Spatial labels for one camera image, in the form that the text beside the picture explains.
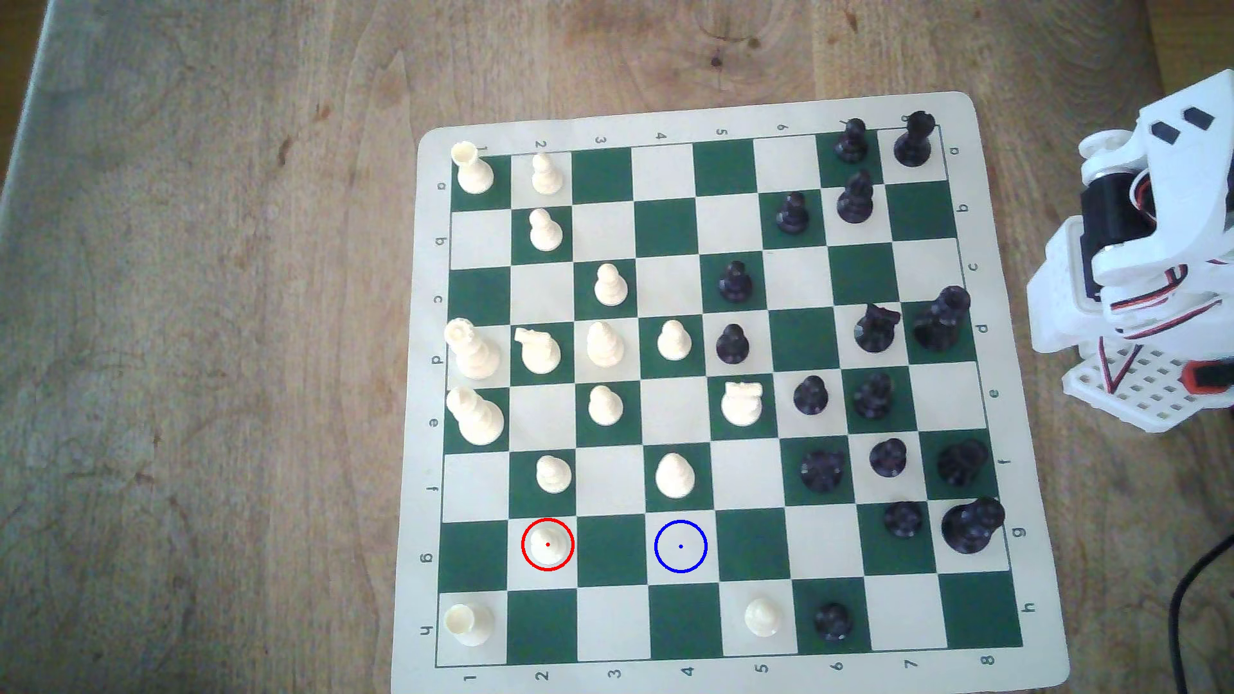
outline black pawn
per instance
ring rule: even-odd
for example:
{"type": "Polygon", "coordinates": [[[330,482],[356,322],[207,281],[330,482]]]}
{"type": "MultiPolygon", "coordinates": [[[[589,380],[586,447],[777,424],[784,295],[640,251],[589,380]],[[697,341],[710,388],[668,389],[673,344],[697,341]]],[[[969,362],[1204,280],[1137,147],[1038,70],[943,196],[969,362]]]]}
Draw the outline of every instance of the black pawn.
{"type": "Polygon", "coordinates": [[[754,294],[754,280],[745,274],[745,263],[731,261],[724,268],[724,277],[719,278],[719,295],[734,304],[750,298],[754,294]]]}
{"type": "Polygon", "coordinates": [[[1006,520],[1007,511],[997,499],[981,496],[943,515],[943,540],[956,552],[972,554],[990,545],[990,538],[1006,520]]]}
{"type": "Polygon", "coordinates": [[[803,415],[817,415],[827,406],[827,384],[817,375],[807,375],[792,391],[792,404],[803,415]]]}
{"type": "Polygon", "coordinates": [[[870,180],[870,172],[861,169],[853,174],[853,178],[844,184],[844,193],[840,193],[835,201],[835,211],[849,224],[861,224],[870,219],[870,214],[874,212],[874,183],[870,180]]]}
{"type": "Polygon", "coordinates": [[[898,311],[866,304],[865,315],[856,321],[856,327],[853,328],[853,337],[856,340],[856,346],[866,352],[882,352],[896,341],[896,325],[898,324],[898,311]]]}
{"type": "Polygon", "coordinates": [[[929,159],[929,135],[934,132],[934,116],[926,111],[908,115],[906,132],[896,140],[896,161],[906,167],[919,167],[929,159]]]}
{"type": "Polygon", "coordinates": [[[716,356],[726,364],[739,364],[750,356],[750,341],[742,326],[728,324],[716,340],[716,356]]]}

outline white square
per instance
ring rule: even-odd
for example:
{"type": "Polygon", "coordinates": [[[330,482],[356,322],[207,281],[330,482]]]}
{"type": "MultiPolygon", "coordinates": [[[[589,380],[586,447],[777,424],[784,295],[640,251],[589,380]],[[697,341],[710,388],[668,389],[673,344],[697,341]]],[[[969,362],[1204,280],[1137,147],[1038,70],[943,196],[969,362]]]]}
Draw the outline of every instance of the white square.
{"type": "Polygon", "coordinates": [[[652,585],[668,583],[716,583],[719,580],[719,562],[716,556],[716,511],[663,511],[647,514],[647,582],[652,585]],[[685,522],[697,525],[702,533],[685,522]],[[655,558],[659,547],[660,559],[655,558]],[[665,568],[689,569],[676,573],[665,568]]]}
{"type": "Polygon", "coordinates": [[[574,448],[574,384],[516,385],[510,389],[511,451],[574,448]]]}
{"type": "Polygon", "coordinates": [[[442,593],[437,615],[438,666],[500,666],[506,662],[506,592],[442,593]],[[476,605],[492,612],[492,635],[479,646],[464,646],[445,630],[445,611],[454,605],[476,605]]]}
{"type": "Polygon", "coordinates": [[[754,141],[759,193],[811,190],[818,183],[818,146],[813,135],[754,141]]]}
{"type": "Polygon", "coordinates": [[[776,372],[771,374],[775,384],[775,419],[781,437],[795,438],[805,436],[843,436],[848,433],[848,414],[844,411],[844,379],[839,369],[817,369],[811,372],[776,372]],[[792,394],[806,380],[807,375],[817,375],[827,387],[827,406],[817,415],[803,415],[792,404],[792,394]]]}
{"type": "Polygon", "coordinates": [[[986,427],[976,362],[913,364],[908,380],[919,431],[986,427]]]}
{"type": "Polygon", "coordinates": [[[510,453],[445,456],[442,522],[506,520],[510,516],[510,453]]]}
{"type": "Polygon", "coordinates": [[[792,578],[864,575],[855,505],[786,506],[784,519],[792,578]]]}
{"type": "Polygon", "coordinates": [[[791,580],[726,580],[719,584],[719,629],[726,656],[770,656],[797,652],[791,580]],[[745,626],[745,608],[756,598],[780,610],[780,627],[755,636],[745,626]]]}
{"type": "Polygon", "coordinates": [[[702,312],[698,256],[634,259],[638,315],[684,316],[702,312]]]}
{"type": "Polygon", "coordinates": [[[784,506],[780,440],[712,441],[711,487],[717,510],[784,506]]]}
{"type": "Polygon", "coordinates": [[[832,262],[826,246],[763,252],[768,309],[830,306],[832,262]]]}
{"type": "Polygon", "coordinates": [[[698,252],[733,253],[763,249],[763,222],[755,193],[695,198],[698,252]]]}
{"type": "Polygon", "coordinates": [[[575,512],[619,516],[647,510],[642,446],[601,446],[574,452],[575,512]]]}
{"type": "Polygon", "coordinates": [[[964,286],[960,249],[954,238],[896,241],[896,284],[901,301],[933,301],[944,286],[964,286]]]}
{"type": "Polygon", "coordinates": [[[946,648],[943,593],[933,573],[865,577],[865,609],[875,651],[946,648]]]}
{"type": "Polygon", "coordinates": [[[653,378],[639,383],[643,443],[711,441],[711,409],[705,377],[653,378]]]}
{"type": "Polygon", "coordinates": [[[661,144],[629,151],[636,200],[694,198],[694,146],[661,144]]]}
{"type": "Polygon", "coordinates": [[[573,210],[574,259],[634,257],[634,203],[589,203],[573,210]]]}
{"type": "Polygon", "coordinates": [[[510,268],[511,325],[573,320],[574,263],[537,263],[510,268]]]}
{"type": "Polygon", "coordinates": [[[645,585],[580,588],[579,661],[652,657],[652,617],[645,585]]]}
{"type": "Polygon", "coordinates": [[[600,321],[578,321],[574,324],[574,380],[576,383],[612,383],[615,380],[638,380],[638,319],[607,319],[626,349],[621,361],[611,367],[597,367],[587,357],[587,331],[600,321]]]}

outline green square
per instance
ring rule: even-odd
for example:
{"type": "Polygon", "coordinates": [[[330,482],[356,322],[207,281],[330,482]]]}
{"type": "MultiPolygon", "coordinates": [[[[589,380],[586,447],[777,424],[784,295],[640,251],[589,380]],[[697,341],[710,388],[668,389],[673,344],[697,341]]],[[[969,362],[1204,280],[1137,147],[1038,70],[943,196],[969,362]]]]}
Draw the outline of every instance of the green square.
{"type": "Polygon", "coordinates": [[[638,354],[643,378],[676,378],[706,375],[706,353],[702,340],[702,316],[656,316],[638,319],[638,354]],[[670,362],[660,356],[660,331],[669,320],[676,320],[690,336],[690,353],[684,359],[670,362]]]}
{"type": "Polygon", "coordinates": [[[510,385],[545,385],[549,383],[574,383],[574,324],[549,322],[510,327],[510,385]],[[520,327],[547,332],[557,340],[561,349],[561,363],[555,369],[539,374],[523,366],[523,345],[515,341],[520,327]]]}
{"type": "Polygon", "coordinates": [[[891,243],[830,246],[827,248],[827,257],[832,264],[834,305],[900,300],[891,243]]]}
{"type": "Polygon", "coordinates": [[[634,275],[633,258],[574,263],[574,320],[590,321],[637,316],[638,278],[634,275]],[[626,300],[616,306],[605,306],[596,299],[596,270],[606,262],[617,268],[617,273],[626,280],[626,286],[629,290],[626,300]]]}
{"type": "Polygon", "coordinates": [[[647,510],[697,511],[713,506],[711,496],[711,443],[675,443],[668,446],[643,446],[643,489],[647,510]],[[660,458],[677,453],[695,470],[695,488],[681,499],[669,499],[655,487],[655,468],[660,458]]]}
{"type": "Polygon", "coordinates": [[[450,453],[479,453],[481,451],[508,451],[510,449],[510,389],[508,388],[478,388],[476,393],[481,398],[492,403],[501,410],[501,416],[506,417],[507,426],[502,427],[501,436],[487,446],[473,446],[459,433],[459,422],[449,410],[445,410],[445,432],[442,447],[445,454],[450,453]]]}
{"type": "Polygon", "coordinates": [[[719,584],[648,585],[652,617],[652,659],[719,658],[719,584]]]}
{"type": "Polygon", "coordinates": [[[934,541],[924,501],[916,501],[926,522],[912,537],[896,537],[882,524],[890,504],[861,504],[856,508],[861,532],[861,559],[865,575],[896,573],[934,573],[934,541]]]}
{"type": "Polygon", "coordinates": [[[823,188],[843,188],[853,174],[865,169],[870,172],[870,180],[875,185],[882,183],[882,159],[879,158],[879,133],[874,130],[865,131],[865,142],[869,151],[865,158],[855,164],[842,162],[835,156],[835,141],[840,132],[823,132],[814,136],[818,146],[818,180],[823,188]]]}
{"type": "Polygon", "coordinates": [[[579,585],[647,583],[647,527],[643,514],[580,516],[579,585]]]}
{"type": "Polygon", "coordinates": [[[827,246],[827,232],[823,228],[823,200],[818,190],[802,190],[806,198],[806,211],[810,212],[810,226],[801,233],[785,233],[775,225],[780,214],[785,193],[759,194],[759,220],[763,224],[764,248],[803,248],[806,246],[827,246]]]}
{"type": "Polygon", "coordinates": [[[901,183],[887,186],[891,238],[955,238],[951,188],[945,180],[901,183]]]}
{"type": "Polygon", "coordinates": [[[777,372],[840,368],[835,312],[824,309],[769,311],[771,364],[777,372]]]}
{"type": "Polygon", "coordinates": [[[777,429],[775,424],[775,385],[771,383],[771,374],[742,374],[742,375],[712,375],[707,377],[707,400],[711,403],[711,440],[724,441],[729,438],[775,438],[777,429]],[[759,420],[750,426],[733,426],[724,419],[719,410],[719,401],[724,396],[724,384],[734,383],[761,383],[763,384],[763,414],[759,420]]]}
{"type": "Polygon", "coordinates": [[[569,263],[574,259],[574,207],[544,209],[561,226],[561,245],[548,252],[532,246],[532,211],[513,210],[510,214],[510,264],[569,263]]]}
{"type": "Polygon", "coordinates": [[[634,203],[634,254],[692,256],[698,252],[694,198],[634,203]]]}
{"type": "Polygon", "coordinates": [[[621,398],[622,415],[612,426],[600,426],[587,414],[591,389],[598,383],[574,385],[574,426],[579,448],[591,446],[629,446],[643,442],[643,416],[639,414],[639,388],[637,380],[605,383],[621,398]]]}
{"type": "Polygon", "coordinates": [[[629,147],[578,149],[570,154],[570,167],[575,205],[634,199],[629,147]]]}
{"type": "Polygon", "coordinates": [[[479,195],[471,195],[459,188],[459,168],[450,164],[450,211],[470,212],[474,210],[505,210],[510,206],[510,154],[485,156],[480,158],[492,167],[492,185],[479,195]]]}
{"type": "Polygon", "coordinates": [[[940,574],[948,648],[1018,648],[1019,611],[1011,572],[940,574]]]}
{"type": "Polygon", "coordinates": [[[516,451],[510,453],[510,517],[542,519],[574,515],[574,490],[578,484],[557,494],[540,489],[536,482],[536,462],[540,456],[553,456],[565,461],[574,473],[574,449],[565,451],[516,451]]]}
{"type": "Polygon", "coordinates": [[[818,578],[792,582],[792,606],[797,625],[797,652],[869,653],[870,617],[865,608],[865,579],[818,578]],[[848,608],[853,631],[840,641],[826,641],[814,631],[814,612],[829,603],[848,608]]]}
{"type": "Polygon", "coordinates": [[[579,604],[574,589],[506,594],[506,664],[579,659],[579,604]]]}
{"type": "Polygon", "coordinates": [[[908,367],[882,367],[872,369],[845,369],[843,372],[844,408],[848,414],[849,433],[872,433],[876,431],[912,431],[917,429],[917,414],[913,409],[913,385],[908,380],[908,367]],[[879,372],[891,377],[891,411],[881,420],[868,420],[856,414],[853,396],[865,383],[865,379],[879,372]]]}
{"type": "Polygon", "coordinates": [[[716,511],[721,580],[789,578],[784,509],[716,511]]]}
{"type": "Polygon", "coordinates": [[[698,256],[698,277],[702,283],[702,310],[705,314],[721,311],[758,311],[768,307],[766,284],[763,274],[763,253],[714,253],[698,256]],[[754,280],[754,291],[740,304],[733,304],[719,295],[719,280],[729,261],[745,263],[745,273],[754,280]]]}
{"type": "Polygon", "coordinates": [[[506,589],[506,521],[444,522],[438,593],[506,589]]]}
{"type": "Polygon", "coordinates": [[[995,454],[990,448],[990,431],[985,429],[954,429],[950,431],[922,431],[918,432],[922,442],[922,466],[926,468],[926,495],[930,499],[975,499],[977,496],[998,498],[998,482],[996,479],[995,454]],[[977,470],[972,484],[967,487],[951,487],[943,482],[938,474],[938,456],[948,446],[954,446],[966,438],[976,438],[986,445],[990,451],[990,462],[977,470]]]}
{"type": "Polygon", "coordinates": [[[780,469],[784,473],[784,503],[787,506],[810,506],[823,504],[851,504],[853,495],[853,461],[849,457],[847,436],[814,436],[810,438],[781,438],[780,440],[780,469]],[[848,464],[844,468],[844,477],[835,489],[818,493],[806,487],[801,480],[801,462],[806,453],[812,451],[824,451],[829,453],[843,453],[848,464]]]}

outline black chess piece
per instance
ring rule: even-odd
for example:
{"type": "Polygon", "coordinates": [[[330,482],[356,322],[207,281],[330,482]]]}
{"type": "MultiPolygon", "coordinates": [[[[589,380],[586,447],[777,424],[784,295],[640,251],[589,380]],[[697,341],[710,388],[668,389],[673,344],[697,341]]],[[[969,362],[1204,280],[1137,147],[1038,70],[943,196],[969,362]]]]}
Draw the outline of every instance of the black chess piece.
{"type": "Polygon", "coordinates": [[[896,326],[900,324],[900,311],[865,305],[865,315],[856,321],[853,337],[858,347],[866,352],[882,352],[896,341],[896,326]]]}
{"type": "Polygon", "coordinates": [[[990,538],[1006,520],[1007,511],[997,499],[981,496],[943,515],[943,540],[956,552],[972,554],[990,545],[990,538]]]}
{"type": "Polygon", "coordinates": [[[898,438],[876,443],[870,451],[870,467],[880,477],[898,477],[908,464],[908,447],[898,438]]]}
{"type": "Polygon", "coordinates": [[[716,338],[716,356],[726,364],[739,364],[750,356],[750,341],[745,338],[742,326],[728,324],[716,338]]]}
{"type": "Polygon", "coordinates": [[[870,172],[861,169],[844,184],[844,191],[835,200],[835,211],[849,224],[861,224],[874,212],[874,183],[870,172]]]}
{"type": "Polygon", "coordinates": [[[934,116],[926,111],[908,115],[905,133],[896,138],[892,149],[896,161],[906,167],[919,167],[929,159],[929,135],[934,132],[934,116]]]}
{"type": "Polygon", "coordinates": [[[913,337],[917,342],[935,352],[955,346],[960,340],[960,321],[969,315],[972,298],[963,286],[945,286],[938,299],[929,305],[929,311],[913,321],[913,337]]]}
{"type": "Polygon", "coordinates": [[[801,193],[790,193],[784,199],[784,205],[775,215],[775,225],[785,233],[797,235],[810,227],[810,212],[806,211],[806,196],[801,193]]]}
{"type": "Polygon", "coordinates": [[[965,438],[939,452],[938,475],[953,487],[967,487],[988,461],[990,451],[985,443],[976,438],[965,438]]]}
{"type": "Polygon", "coordinates": [[[745,263],[731,261],[719,278],[719,295],[734,304],[740,304],[754,294],[754,280],[745,274],[745,263]]]}
{"type": "Polygon", "coordinates": [[[827,384],[817,375],[807,375],[792,391],[792,404],[803,415],[817,415],[827,406],[827,384]]]}

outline white pawn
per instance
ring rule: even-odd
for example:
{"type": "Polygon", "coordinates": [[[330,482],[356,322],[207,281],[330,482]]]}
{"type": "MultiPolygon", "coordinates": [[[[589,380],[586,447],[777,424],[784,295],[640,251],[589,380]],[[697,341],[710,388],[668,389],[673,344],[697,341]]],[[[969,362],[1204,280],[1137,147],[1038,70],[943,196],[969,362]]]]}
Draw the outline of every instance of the white pawn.
{"type": "Polygon", "coordinates": [[[515,342],[523,346],[523,366],[532,373],[545,374],[561,363],[561,346],[547,332],[516,327],[515,342]]]}
{"type": "Polygon", "coordinates": [[[480,158],[480,151],[470,142],[459,142],[450,147],[450,159],[459,168],[459,188],[471,195],[479,195],[492,188],[492,167],[480,158]]]}
{"type": "Polygon", "coordinates": [[[664,327],[660,328],[660,337],[656,338],[655,346],[660,349],[660,356],[665,359],[680,362],[690,353],[690,333],[686,332],[686,327],[681,325],[681,321],[666,320],[664,321],[664,327]]]}
{"type": "Polygon", "coordinates": [[[629,286],[617,272],[617,265],[605,263],[596,270],[596,299],[605,306],[616,306],[626,300],[629,286]]]}
{"type": "Polygon", "coordinates": [[[565,178],[561,172],[553,165],[553,159],[544,152],[537,152],[532,157],[532,188],[540,195],[552,195],[561,190],[565,178]]]}
{"type": "Polygon", "coordinates": [[[763,414],[763,384],[724,384],[724,396],[719,399],[719,411],[733,426],[750,426],[763,414]]]}
{"type": "Polygon", "coordinates": [[[454,319],[445,324],[445,343],[454,352],[454,363],[463,375],[471,380],[484,380],[497,370],[501,353],[466,319],[454,319]]]}
{"type": "Polygon", "coordinates": [[[561,233],[561,225],[553,221],[553,217],[548,215],[548,210],[544,207],[538,207],[532,210],[528,215],[528,220],[532,222],[532,246],[537,251],[543,251],[548,253],[549,251],[557,251],[557,247],[561,245],[561,238],[565,237],[561,233]]]}
{"type": "Polygon", "coordinates": [[[621,396],[607,385],[597,385],[591,389],[591,396],[587,400],[587,414],[591,415],[591,421],[600,426],[612,426],[617,424],[624,410],[626,405],[622,404],[621,396]]]}
{"type": "Polygon", "coordinates": [[[445,409],[459,422],[459,433],[473,446],[487,446],[506,429],[506,417],[479,393],[462,387],[445,395],[445,409]]]}
{"type": "Polygon", "coordinates": [[[596,321],[587,328],[587,358],[597,367],[612,367],[626,356],[626,343],[613,326],[596,321]]]}

